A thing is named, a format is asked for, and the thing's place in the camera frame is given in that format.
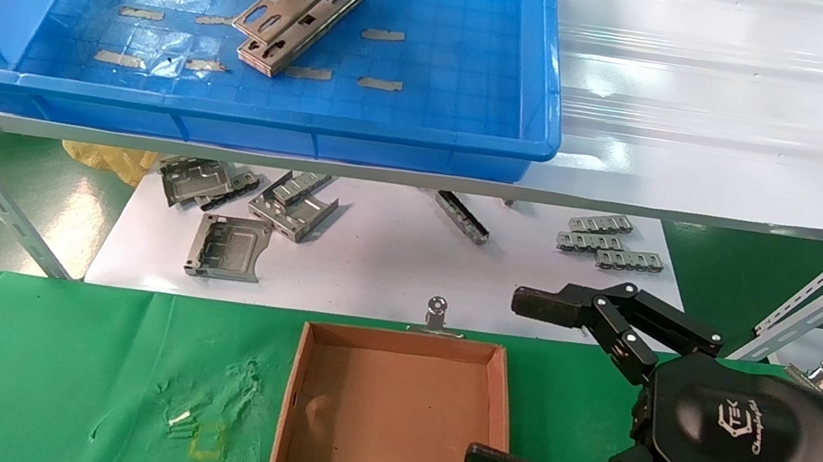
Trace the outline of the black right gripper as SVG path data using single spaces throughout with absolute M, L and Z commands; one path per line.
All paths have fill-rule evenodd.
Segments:
M 823 462 L 823 394 L 718 363 L 708 356 L 724 345 L 719 333 L 630 282 L 568 284 L 557 293 L 521 286 L 510 308 L 585 329 L 629 383 L 646 385 L 644 445 L 607 462 Z M 656 368 L 658 356 L 638 333 L 684 356 Z M 476 442 L 465 462 L 530 461 Z

